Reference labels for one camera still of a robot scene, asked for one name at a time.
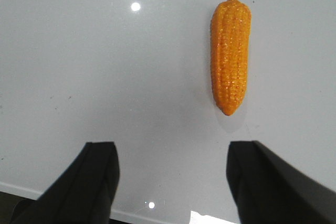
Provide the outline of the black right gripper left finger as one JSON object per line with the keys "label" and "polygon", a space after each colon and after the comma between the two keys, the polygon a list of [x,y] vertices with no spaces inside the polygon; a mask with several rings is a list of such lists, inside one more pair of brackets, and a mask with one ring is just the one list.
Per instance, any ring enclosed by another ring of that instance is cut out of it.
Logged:
{"label": "black right gripper left finger", "polygon": [[113,142],[88,142],[62,175],[12,223],[109,223],[120,178]]}

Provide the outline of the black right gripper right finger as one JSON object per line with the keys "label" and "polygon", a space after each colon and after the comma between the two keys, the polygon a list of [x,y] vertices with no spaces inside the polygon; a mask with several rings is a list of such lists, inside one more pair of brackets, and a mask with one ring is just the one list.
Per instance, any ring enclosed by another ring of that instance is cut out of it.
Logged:
{"label": "black right gripper right finger", "polygon": [[226,177],[241,223],[335,223],[335,192],[259,141],[232,141]]}

